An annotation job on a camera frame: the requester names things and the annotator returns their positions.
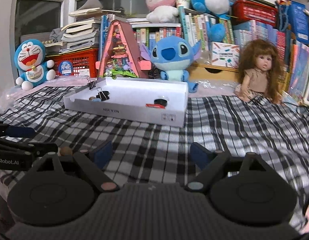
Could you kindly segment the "brown wooden bead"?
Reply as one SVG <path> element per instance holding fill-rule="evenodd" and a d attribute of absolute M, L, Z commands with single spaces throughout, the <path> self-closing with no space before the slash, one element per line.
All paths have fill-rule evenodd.
<path fill-rule="evenodd" d="M 59 155 L 60 156 L 73 155 L 73 150 L 68 146 L 60 147 L 59 148 Z"/>

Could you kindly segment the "black round lid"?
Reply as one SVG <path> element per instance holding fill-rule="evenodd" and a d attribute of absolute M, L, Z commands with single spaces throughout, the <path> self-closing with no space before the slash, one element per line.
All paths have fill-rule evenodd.
<path fill-rule="evenodd" d="M 155 100 L 154 100 L 154 103 L 155 103 L 156 105 L 161 105 L 161 106 L 163 106 L 163 107 L 166 107 L 168 101 L 167 101 L 166 99 L 155 99 Z"/>

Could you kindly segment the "black white plaid cloth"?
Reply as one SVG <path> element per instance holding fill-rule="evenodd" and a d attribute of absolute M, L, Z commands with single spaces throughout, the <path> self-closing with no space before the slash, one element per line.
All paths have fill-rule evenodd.
<path fill-rule="evenodd" d="M 197 174 L 190 145 L 234 156 L 254 152 L 297 192 L 291 225 L 308 230 L 302 207 L 309 198 L 309 110 L 292 111 L 259 97 L 245 103 L 235 96 L 191 98 L 185 126 L 175 128 L 67 110 L 63 97 L 72 87 L 45 87 L 26 95 L 0 115 L 12 125 L 32 127 L 35 141 L 73 151 L 111 141 L 113 157 L 104 171 L 117 184 L 186 184 Z"/>

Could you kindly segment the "wooden drawer box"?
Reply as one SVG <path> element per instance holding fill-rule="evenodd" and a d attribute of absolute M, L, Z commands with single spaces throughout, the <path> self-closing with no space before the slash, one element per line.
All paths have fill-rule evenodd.
<path fill-rule="evenodd" d="M 193 63 L 187 71 L 190 74 L 191 81 L 196 80 L 222 80 L 222 81 L 239 81 L 238 69 L 213 66 L 210 64 Z"/>

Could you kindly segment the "stack of books on crate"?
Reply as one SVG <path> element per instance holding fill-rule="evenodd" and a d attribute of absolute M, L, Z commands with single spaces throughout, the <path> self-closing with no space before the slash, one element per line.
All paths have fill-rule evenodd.
<path fill-rule="evenodd" d="M 82 7 L 69 16 L 75 22 L 54 29 L 43 44 L 47 54 L 61 54 L 80 49 L 97 47 L 107 35 L 110 22 L 124 15 L 122 7 L 106 9 L 99 0 L 86 0 Z"/>

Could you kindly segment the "blue Stitch plush toy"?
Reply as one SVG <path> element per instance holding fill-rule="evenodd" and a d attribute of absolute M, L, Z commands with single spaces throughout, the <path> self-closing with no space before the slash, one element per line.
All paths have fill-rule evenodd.
<path fill-rule="evenodd" d="M 201 43 L 191 46 L 189 42 L 178 36 L 163 38 L 149 50 L 143 43 L 140 45 L 143 59 L 151 61 L 160 70 L 160 77 L 167 81 L 182 81 L 188 83 L 190 93 L 198 90 L 198 84 L 189 81 L 187 68 L 201 55 Z"/>

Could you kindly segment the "row of upright books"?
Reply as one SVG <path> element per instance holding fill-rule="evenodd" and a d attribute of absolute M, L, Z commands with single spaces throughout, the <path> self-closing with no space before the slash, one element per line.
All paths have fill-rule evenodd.
<path fill-rule="evenodd" d="M 275 8 L 277 15 L 274 27 L 256 20 L 232 25 L 231 20 L 215 19 L 208 14 L 182 8 L 181 26 L 175 33 L 167 30 L 167 24 L 156 33 L 149 33 L 147 29 L 133 30 L 133 33 L 137 44 L 140 46 L 143 43 L 149 49 L 153 49 L 158 41 L 172 34 L 185 36 L 190 43 L 199 41 L 202 49 L 206 51 L 211 50 L 212 42 L 230 43 L 243 48 L 248 41 L 261 38 L 278 46 L 281 56 L 286 56 L 288 31 L 294 33 L 300 42 L 309 43 L 309 9 L 292 0 L 280 0 Z M 107 35 L 101 42 L 101 57 L 106 38 Z"/>

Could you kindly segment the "pink triangular diorama toy house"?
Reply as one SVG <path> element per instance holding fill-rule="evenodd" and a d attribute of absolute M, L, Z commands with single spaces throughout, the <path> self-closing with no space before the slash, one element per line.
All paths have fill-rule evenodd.
<path fill-rule="evenodd" d="M 152 68 L 150 61 L 142 58 L 133 29 L 127 22 L 111 22 L 102 49 L 102 57 L 96 64 L 97 77 L 148 78 Z"/>

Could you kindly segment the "red marker pen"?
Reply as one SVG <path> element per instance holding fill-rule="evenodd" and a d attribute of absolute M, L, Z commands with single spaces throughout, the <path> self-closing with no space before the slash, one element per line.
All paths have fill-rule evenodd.
<path fill-rule="evenodd" d="M 160 104 L 150 104 L 150 103 L 147 103 L 146 107 L 148 107 L 148 108 L 157 108 L 157 109 L 165 109 L 165 106 L 160 105 Z"/>

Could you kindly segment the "black binder clip on box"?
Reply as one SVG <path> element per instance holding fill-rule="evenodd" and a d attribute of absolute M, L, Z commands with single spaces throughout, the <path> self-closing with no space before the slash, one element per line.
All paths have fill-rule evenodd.
<path fill-rule="evenodd" d="M 94 89 L 96 86 L 97 78 L 87 77 L 87 85 L 90 90 Z"/>

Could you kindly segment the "red plastic crate left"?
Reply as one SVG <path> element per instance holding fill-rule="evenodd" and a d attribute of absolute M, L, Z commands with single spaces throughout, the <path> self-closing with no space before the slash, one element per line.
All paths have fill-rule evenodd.
<path fill-rule="evenodd" d="M 90 48 L 73 51 L 71 53 L 46 56 L 45 60 L 53 60 L 53 70 L 57 76 L 89 76 L 97 77 L 98 70 L 95 63 L 99 50 Z"/>

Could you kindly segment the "pink glittery cloth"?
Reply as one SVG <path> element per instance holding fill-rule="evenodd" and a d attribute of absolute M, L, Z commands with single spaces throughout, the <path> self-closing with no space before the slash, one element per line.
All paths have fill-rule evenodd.
<path fill-rule="evenodd" d="M 21 98 L 31 93 L 35 93 L 45 87 L 81 87 L 87 85 L 91 81 L 95 81 L 96 78 L 85 76 L 59 76 L 53 80 L 46 81 L 41 85 L 36 86 L 31 90 L 23 90 L 21 87 L 15 86 L 8 89 L 8 94 Z"/>

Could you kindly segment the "large black binder clip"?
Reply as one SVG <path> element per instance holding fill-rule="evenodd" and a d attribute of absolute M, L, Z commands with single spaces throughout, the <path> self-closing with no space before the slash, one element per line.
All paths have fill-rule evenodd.
<path fill-rule="evenodd" d="M 109 91 L 103 90 L 101 87 L 97 88 L 97 95 L 96 95 L 97 99 L 100 99 L 101 101 L 106 101 L 110 99 L 109 95 L 110 95 Z"/>

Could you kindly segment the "white patterned stationery box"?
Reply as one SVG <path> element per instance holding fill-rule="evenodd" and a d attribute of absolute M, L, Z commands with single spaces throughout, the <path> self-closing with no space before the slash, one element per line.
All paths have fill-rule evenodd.
<path fill-rule="evenodd" d="M 230 43 L 211 43 L 211 63 L 213 66 L 238 68 L 240 46 Z"/>

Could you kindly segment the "white cardboard box tray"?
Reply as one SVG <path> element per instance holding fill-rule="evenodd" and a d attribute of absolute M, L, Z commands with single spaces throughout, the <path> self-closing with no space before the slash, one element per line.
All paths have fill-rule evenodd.
<path fill-rule="evenodd" d="M 110 92 L 109 100 L 89 101 L 91 96 L 96 97 L 98 87 Z M 73 111 L 183 127 L 188 95 L 188 84 L 185 82 L 105 77 L 98 79 L 92 90 L 86 85 L 70 92 L 63 97 L 63 102 L 66 109 Z M 166 99 L 165 109 L 146 107 L 147 103 L 155 104 L 155 99 Z"/>

